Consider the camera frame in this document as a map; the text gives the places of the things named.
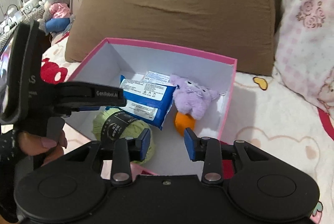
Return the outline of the person left hand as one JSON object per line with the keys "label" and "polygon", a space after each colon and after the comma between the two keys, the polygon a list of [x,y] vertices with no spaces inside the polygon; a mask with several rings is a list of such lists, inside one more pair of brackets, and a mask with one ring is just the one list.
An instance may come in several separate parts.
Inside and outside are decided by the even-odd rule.
{"label": "person left hand", "polygon": [[67,148],[68,142],[64,131],[61,131],[58,141],[21,132],[18,135],[18,144],[21,151],[28,156],[46,153],[47,156],[44,159],[44,165],[46,165],[64,155],[63,149]]}

